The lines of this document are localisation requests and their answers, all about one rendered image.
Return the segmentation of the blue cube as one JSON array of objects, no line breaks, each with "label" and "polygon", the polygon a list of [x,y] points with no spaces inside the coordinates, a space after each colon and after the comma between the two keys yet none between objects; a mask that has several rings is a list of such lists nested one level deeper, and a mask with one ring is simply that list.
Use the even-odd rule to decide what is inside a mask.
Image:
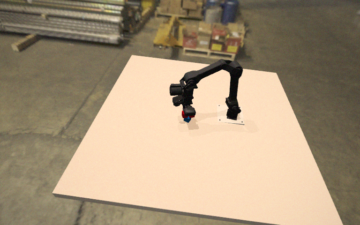
[{"label": "blue cube", "polygon": [[189,118],[189,116],[188,116],[188,118],[184,118],[184,121],[189,123],[191,121],[191,118]]}]

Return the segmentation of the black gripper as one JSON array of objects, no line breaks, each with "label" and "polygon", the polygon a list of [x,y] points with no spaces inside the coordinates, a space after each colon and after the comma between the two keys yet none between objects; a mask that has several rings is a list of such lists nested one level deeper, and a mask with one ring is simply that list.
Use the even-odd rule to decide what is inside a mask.
[{"label": "black gripper", "polygon": [[195,109],[191,106],[193,104],[192,99],[194,99],[193,96],[191,97],[186,97],[182,94],[183,98],[184,98],[184,105],[183,105],[183,112],[185,114],[185,116],[193,116],[196,114]]}]

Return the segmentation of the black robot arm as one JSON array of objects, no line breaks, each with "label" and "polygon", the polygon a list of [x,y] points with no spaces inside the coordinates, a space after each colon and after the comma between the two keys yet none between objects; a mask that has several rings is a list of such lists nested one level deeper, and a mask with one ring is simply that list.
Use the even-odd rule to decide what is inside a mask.
[{"label": "black robot arm", "polygon": [[186,72],[181,78],[180,83],[171,83],[170,85],[170,96],[175,96],[172,98],[173,105],[176,107],[180,106],[181,104],[184,105],[184,98],[182,94],[186,97],[191,97],[193,95],[194,89],[198,88],[196,84],[198,84],[201,79],[220,70],[229,72],[231,77],[229,97],[226,97],[225,101],[226,105],[228,106],[226,114],[227,119],[237,120],[237,116],[241,112],[237,100],[238,84],[239,78],[243,73],[243,68],[237,61],[220,59],[219,61],[200,70]]}]

